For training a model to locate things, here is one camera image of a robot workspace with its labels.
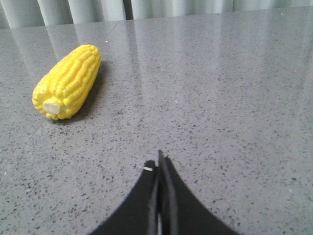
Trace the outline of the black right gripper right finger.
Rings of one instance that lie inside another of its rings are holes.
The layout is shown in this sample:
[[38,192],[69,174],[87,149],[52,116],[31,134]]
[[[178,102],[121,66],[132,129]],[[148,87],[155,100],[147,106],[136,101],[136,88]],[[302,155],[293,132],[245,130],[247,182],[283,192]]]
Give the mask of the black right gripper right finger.
[[171,159],[158,151],[158,199],[163,235],[236,235],[214,216],[180,178]]

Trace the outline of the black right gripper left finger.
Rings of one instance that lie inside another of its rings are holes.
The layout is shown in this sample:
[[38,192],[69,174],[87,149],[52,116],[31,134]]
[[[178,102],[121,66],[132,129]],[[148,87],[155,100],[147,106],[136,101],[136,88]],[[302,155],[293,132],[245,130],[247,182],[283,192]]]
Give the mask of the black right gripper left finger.
[[102,222],[92,235],[157,235],[158,173],[155,161],[144,164],[135,186],[114,211]]

